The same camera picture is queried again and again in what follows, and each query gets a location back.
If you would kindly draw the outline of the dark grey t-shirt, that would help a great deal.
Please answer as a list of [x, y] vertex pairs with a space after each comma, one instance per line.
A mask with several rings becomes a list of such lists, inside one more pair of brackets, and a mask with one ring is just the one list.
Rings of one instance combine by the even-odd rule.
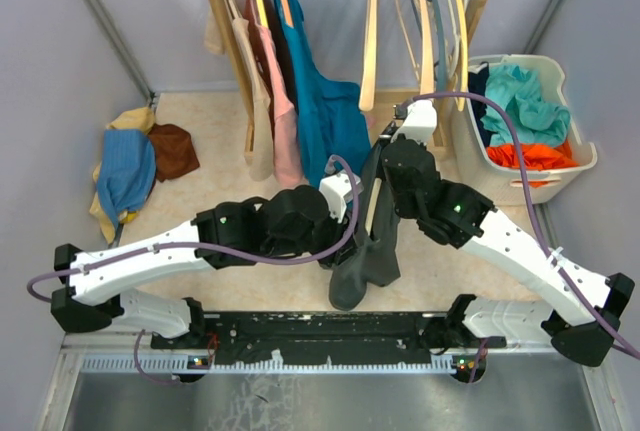
[[378, 174], [383, 146], [371, 149], [362, 168], [364, 189], [360, 194], [358, 225], [354, 237], [331, 266], [329, 302], [338, 310], [352, 310], [364, 298], [367, 286], [384, 287], [400, 277], [396, 256], [398, 225], [393, 197], [388, 183], [383, 181], [377, 201], [371, 234], [365, 231], [365, 217], [371, 187]]

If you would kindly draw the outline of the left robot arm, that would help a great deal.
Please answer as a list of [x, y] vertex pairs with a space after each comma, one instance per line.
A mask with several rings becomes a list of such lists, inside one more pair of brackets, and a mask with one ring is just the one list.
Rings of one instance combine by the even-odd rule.
[[347, 222], [351, 191], [324, 183], [300, 185], [270, 199], [224, 202], [190, 221], [130, 245], [82, 252], [56, 251], [58, 270], [69, 270], [64, 288], [52, 295], [50, 312], [67, 333], [112, 325], [144, 329], [174, 339], [197, 329], [198, 303], [140, 291], [140, 286], [179, 273], [281, 263], [305, 253], [322, 261], [335, 255]]

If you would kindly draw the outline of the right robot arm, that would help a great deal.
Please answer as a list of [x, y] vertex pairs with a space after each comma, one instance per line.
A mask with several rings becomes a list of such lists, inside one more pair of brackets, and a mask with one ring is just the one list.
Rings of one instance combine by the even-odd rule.
[[531, 302], [461, 295], [449, 320], [477, 339], [551, 345], [580, 365], [597, 367], [614, 345], [635, 283], [604, 276], [542, 247], [471, 187], [441, 178], [433, 155], [413, 140], [383, 148], [380, 167], [396, 214], [440, 245], [482, 258], [537, 295]]

